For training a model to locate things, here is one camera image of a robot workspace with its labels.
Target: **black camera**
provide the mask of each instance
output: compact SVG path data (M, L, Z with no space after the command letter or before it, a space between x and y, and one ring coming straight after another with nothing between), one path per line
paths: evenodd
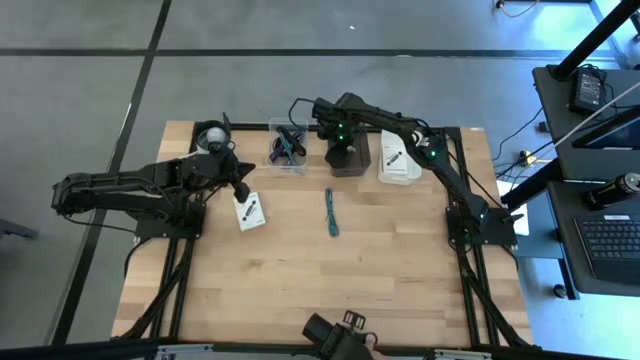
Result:
M374 333L357 333L362 330L366 318L356 312L347 310L340 324L331 326L318 314L313 314L302 330L302 335L311 340L316 356L322 360L373 360L371 352L365 346L367 336L378 337Z

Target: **concrete floor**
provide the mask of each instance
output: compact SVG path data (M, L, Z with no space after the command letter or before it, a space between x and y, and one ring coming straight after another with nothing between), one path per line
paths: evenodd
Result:
M616 0L598 4L607 13ZM146 48L161 0L0 0L0 48ZM528 4L509 3L511 12ZM508 19L491 0L173 1L165 49L569 50L596 24L587 5L541 3ZM625 25L615 35L635 59ZM604 44L602 50L608 50ZM298 96L344 91L434 126L481 126L495 154L539 109L531 70L560 58L162 57L153 62L122 169L155 160L166 120L266 122ZM612 59L599 66L615 68ZM0 241L0 348L48 341L84 229L49 208L50 187L75 172L102 172L111 157L141 57L0 57L0 218L40 230ZM297 113L307 116L309 109ZM501 160L548 141L529 129ZM132 226L109 214L106 223ZM109 337L130 237L103 231L70 334ZM640 300L552 297L555 261L522 260L520 278L535 342L550 350L639 358ZM610 316L612 309L617 314ZM266 360L274 356L217 355Z

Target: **wooden table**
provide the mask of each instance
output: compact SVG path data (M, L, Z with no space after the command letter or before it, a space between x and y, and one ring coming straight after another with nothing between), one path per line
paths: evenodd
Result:
M187 154L192 129L193 122L167 122L158 159ZM267 225L240 232L230 189L209 200L181 340L309 344L302 329L311 314L334 323L352 309L367 317L365 330L382 345L469 346L457 260L447 245L447 194L432 173L423 171L408 187L380 183L380 135L370 134L365 176L334 178L323 159L326 142L311 134L306 176L274 177L266 167L267 131L232 136L239 158L257 165L245 181L259 193ZM484 131L462 129L462 138L469 171L499 198ZM339 238L327 231L327 187L334 191ZM475 185L472 190L481 194ZM167 239L154 240L133 256L113 335L128 330L156 295L167 246ZM499 247L483 249L493 300L531 341L513 259ZM170 299L162 334L172 309ZM476 299L481 338L488 341L481 309Z

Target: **white cable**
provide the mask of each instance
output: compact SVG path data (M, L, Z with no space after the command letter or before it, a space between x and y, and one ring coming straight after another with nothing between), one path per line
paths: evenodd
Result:
M515 15L509 14L507 10L504 9L504 5L500 5L500 10L502 10L502 12L510 18L517 18L518 16L524 15L527 11L533 9L533 7L538 5L539 2L540 0L536 0L531 6L527 8L527 10L521 12L520 14L515 14Z
M623 92L622 94L616 96L615 99L609 101L605 106L601 107L598 111L594 112L593 114L591 114L588 118L584 119L580 124L578 124L578 126L574 127L573 130L569 131L567 133L567 135L563 136L562 139L558 140L557 143L553 144L553 146L551 147L551 149L547 150L545 153L543 153L542 155L540 155L539 157L544 157L545 155L547 155L548 153L551 152L551 150L557 148L560 144L562 144L563 142L565 142L569 137L571 137L571 135L575 134L576 131L580 130L580 128L586 124L587 122L591 121L591 119L595 118L596 116L600 115L601 112L605 111L609 106L613 105L613 103L617 102L618 100L622 99L625 95L627 95L628 93L630 93L633 89L637 88L638 86L640 86L640 81L637 82L635 85L633 85L632 87L628 88L625 92ZM524 169L522 169L518 175L516 175L516 179L518 178L518 176L522 175L522 173L527 170L527 166L524 167ZM511 189L513 189L513 186L515 185L516 181L514 180L513 183L511 183Z

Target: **plastic bin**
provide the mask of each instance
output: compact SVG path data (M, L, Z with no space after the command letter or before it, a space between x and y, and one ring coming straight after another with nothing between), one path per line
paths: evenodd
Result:
M304 146L305 149L308 149L308 137L309 137L309 122L304 118L293 118L293 121L302 128L301 138L298 139L300 144ZM273 153L273 144L276 139L280 138L280 133L276 130L278 126L283 126L287 131L289 131L292 135L297 131L300 131L299 128L294 126L289 118L272 118L269 120L269 144L267 144L267 167L274 175L292 175L292 176L301 176L306 174L307 172L307 157L308 156L300 156L296 153L293 153L293 159L296 162L296 165L288 164L287 156L280 156L275 161L271 160L271 154Z

